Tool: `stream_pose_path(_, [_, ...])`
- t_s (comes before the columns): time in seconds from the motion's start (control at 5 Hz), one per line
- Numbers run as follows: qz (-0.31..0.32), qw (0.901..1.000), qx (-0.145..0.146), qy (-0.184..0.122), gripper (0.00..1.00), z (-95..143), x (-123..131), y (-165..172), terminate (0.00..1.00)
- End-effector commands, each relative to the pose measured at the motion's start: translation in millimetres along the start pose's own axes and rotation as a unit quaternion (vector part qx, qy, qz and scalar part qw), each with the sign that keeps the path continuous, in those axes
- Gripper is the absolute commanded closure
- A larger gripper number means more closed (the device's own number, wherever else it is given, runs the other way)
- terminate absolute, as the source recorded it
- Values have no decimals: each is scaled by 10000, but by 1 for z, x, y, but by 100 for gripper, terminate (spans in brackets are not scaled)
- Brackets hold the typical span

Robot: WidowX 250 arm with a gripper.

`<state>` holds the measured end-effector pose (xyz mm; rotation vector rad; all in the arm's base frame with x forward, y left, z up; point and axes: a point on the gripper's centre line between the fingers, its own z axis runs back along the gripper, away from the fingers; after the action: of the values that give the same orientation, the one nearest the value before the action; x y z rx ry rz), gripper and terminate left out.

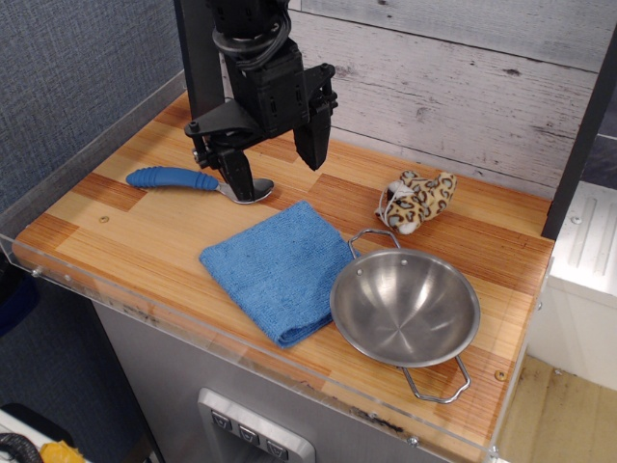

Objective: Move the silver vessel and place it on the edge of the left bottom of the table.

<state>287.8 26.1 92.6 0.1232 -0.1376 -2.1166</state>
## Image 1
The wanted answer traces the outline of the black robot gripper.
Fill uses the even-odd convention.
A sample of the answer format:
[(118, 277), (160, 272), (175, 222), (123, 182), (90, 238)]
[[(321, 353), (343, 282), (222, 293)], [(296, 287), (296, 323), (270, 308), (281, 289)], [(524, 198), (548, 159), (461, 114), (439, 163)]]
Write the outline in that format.
[(305, 68), (291, 39), (259, 68), (241, 68), (240, 59), (229, 56), (225, 66), (232, 99), (198, 117), (194, 134), (189, 133), (189, 123), (185, 126), (198, 164), (220, 167), (236, 199), (252, 202), (255, 187), (244, 150), (292, 131), (297, 153), (317, 171), (327, 157), (337, 107), (335, 67), (323, 63)]

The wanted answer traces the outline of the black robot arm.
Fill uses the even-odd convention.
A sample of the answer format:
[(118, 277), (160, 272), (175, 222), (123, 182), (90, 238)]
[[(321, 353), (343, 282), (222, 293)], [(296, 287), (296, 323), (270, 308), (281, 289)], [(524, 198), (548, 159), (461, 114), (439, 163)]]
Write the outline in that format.
[(337, 106), (335, 68), (305, 68), (289, 35), (285, 1), (177, 1), (174, 4), (201, 168), (221, 173), (241, 203), (265, 190), (245, 151), (292, 132), (296, 151), (317, 170), (325, 161)]

